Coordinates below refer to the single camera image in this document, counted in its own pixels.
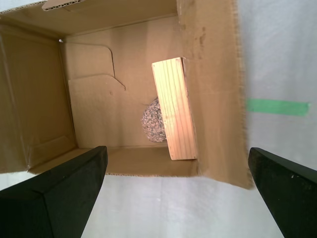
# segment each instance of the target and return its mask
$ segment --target green masking tape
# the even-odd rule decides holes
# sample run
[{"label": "green masking tape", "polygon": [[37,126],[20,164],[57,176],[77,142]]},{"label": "green masking tape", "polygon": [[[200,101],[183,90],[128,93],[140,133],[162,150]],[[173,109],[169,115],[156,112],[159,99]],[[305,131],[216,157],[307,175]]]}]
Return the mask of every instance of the green masking tape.
[{"label": "green masking tape", "polygon": [[255,113],[271,113],[292,116],[306,116],[309,103],[279,101],[270,99],[248,99],[247,111]]}]

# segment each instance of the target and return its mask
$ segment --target pine wood block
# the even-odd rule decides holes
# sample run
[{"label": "pine wood block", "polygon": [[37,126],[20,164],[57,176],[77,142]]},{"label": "pine wood block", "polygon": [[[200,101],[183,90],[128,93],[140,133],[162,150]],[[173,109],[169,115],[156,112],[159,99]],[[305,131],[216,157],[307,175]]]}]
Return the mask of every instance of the pine wood block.
[{"label": "pine wood block", "polygon": [[168,149],[172,160],[197,158],[196,139],[181,58],[152,63]]}]

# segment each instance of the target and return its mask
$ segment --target cardboard flap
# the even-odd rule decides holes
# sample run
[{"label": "cardboard flap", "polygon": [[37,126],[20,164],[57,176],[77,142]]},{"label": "cardboard flap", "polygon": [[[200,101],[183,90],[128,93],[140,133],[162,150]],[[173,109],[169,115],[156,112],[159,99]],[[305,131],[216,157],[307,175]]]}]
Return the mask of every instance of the cardboard flap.
[{"label": "cardboard flap", "polygon": [[75,0],[75,1],[70,1],[70,0],[48,0],[43,6],[42,9],[44,11],[49,11],[55,8],[60,8],[68,5],[72,5],[78,2],[81,2],[84,0]]},{"label": "cardboard flap", "polygon": [[235,12],[233,0],[178,1],[201,173],[249,188],[243,73]]},{"label": "cardboard flap", "polygon": [[79,1],[49,0],[44,5],[39,2],[3,13],[12,21],[53,31],[60,38],[176,14],[176,2],[173,0],[87,0],[74,4]]},{"label": "cardboard flap", "polygon": [[0,27],[0,173],[26,170],[75,147],[58,42]]}]

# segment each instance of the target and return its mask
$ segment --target speckled stone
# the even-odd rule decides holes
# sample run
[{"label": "speckled stone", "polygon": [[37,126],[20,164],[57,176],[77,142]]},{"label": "speckled stone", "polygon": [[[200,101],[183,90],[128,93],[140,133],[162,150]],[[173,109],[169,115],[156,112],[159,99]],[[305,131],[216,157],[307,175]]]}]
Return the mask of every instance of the speckled stone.
[{"label": "speckled stone", "polygon": [[156,98],[144,111],[142,127],[147,138],[152,142],[162,142],[166,140],[162,113],[159,107],[159,99]]}]

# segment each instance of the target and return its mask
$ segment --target cardboard edge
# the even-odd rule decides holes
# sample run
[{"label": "cardboard edge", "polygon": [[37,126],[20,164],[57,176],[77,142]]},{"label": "cardboard edge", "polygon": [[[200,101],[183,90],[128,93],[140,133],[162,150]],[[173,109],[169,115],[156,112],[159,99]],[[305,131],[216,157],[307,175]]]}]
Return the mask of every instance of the cardboard edge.
[{"label": "cardboard edge", "polygon": [[73,5],[79,2],[82,2],[84,0],[75,0],[75,1],[66,1],[64,3],[60,3],[60,4],[55,4],[54,0],[48,0],[43,6],[42,9],[44,11],[50,11],[56,8],[61,8],[61,7],[65,7],[65,6],[69,6],[69,5]]},{"label": "cardboard edge", "polygon": [[246,97],[245,97],[245,66],[243,60],[243,51],[242,51],[242,43],[241,43],[241,33],[240,33],[240,21],[239,21],[239,12],[238,12],[238,5],[237,0],[230,0],[231,3],[231,14],[233,17],[233,27],[234,27],[234,38],[236,41],[236,57],[238,60],[238,67],[239,67],[239,84],[240,84],[240,108],[242,109],[243,115],[241,120],[241,128],[243,130],[243,136],[245,141],[245,154],[246,154],[246,163],[247,163],[247,177],[249,180],[249,184],[242,184],[241,187],[246,189],[252,189],[254,187],[253,178],[251,175],[250,168],[248,167],[248,149],[247,149],[247,124],[246,124]]},{"label": "cardboard edge", "polygon": [[192,178],[192,177],[200,177],[200,175],[192,175],[192,176],[171,176],[171,175],[129,175],[129,174],[116,174],[116,173],[107,173],[106,175],[112,176],[124,176],[124,177],[145,177],[145,178]]},{"label": "cardboard edge", "polygon": [[14,8],[10,8],[8,10],[0,11],[0,14],[5,14],[5,13],[8,13],[8,12],[12,12],[12,11],[17,11],[19,9],[27,8],[27,7],[30,7],[30,6],[40,5],[40,4],[43,4],[45,2],[46,1],[38,1],[38,2],[33,2],[33,3],[29,3],[29,4],[26,4],[26,5],[22,5],[22,6],[17,6],[17,7],[14,7]]}]

